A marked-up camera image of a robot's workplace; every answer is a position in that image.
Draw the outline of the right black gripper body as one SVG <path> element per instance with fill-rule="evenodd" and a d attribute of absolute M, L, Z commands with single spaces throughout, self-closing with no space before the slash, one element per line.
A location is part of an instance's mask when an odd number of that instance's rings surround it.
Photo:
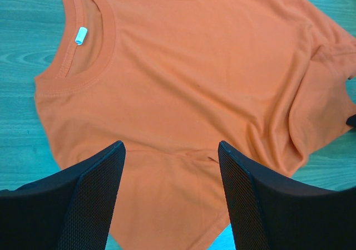
<path fill-rule="evenodd" d="M 345 124 L 351 128 L 355 127 L 355 103 L 351 100 L 351 97 L 348 94 L 347 82 L 352 80 L 353 78 L 354 78 L 354 76 L 345 76 L 344 77 L 345 93 L 347 96 L 347 113 L 346 113 L 346 117 L 345 117 Z"/>

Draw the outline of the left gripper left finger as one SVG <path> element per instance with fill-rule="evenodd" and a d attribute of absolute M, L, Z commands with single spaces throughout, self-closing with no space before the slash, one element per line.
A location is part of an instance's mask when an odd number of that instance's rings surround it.
<path fill-rule="evenodd" d="M 117 141 L 16 190 L 1 190 L 1 249 L 105 249 L 125 163 Z"/>

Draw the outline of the orange t-shirt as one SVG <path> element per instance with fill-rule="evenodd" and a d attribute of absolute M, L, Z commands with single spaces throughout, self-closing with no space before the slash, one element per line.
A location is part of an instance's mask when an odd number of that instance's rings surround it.
<path fill-rule="evenodd" d="M 348 131 L 355 38 L 308 0 L 62 0 L 36 108 L 64 169 L 115 141 L 111 235 L 207 249 L 228 226 L 217 147 L 293 175 Z"/>

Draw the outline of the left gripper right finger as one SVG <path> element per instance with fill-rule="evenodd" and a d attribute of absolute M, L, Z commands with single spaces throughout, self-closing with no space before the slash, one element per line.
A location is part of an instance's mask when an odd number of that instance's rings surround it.
<path fill-rule="evenodd" d="M 355 189 L 285 177 L 225 141 L 219 165 L 236 249 L 354 249 Z"/>

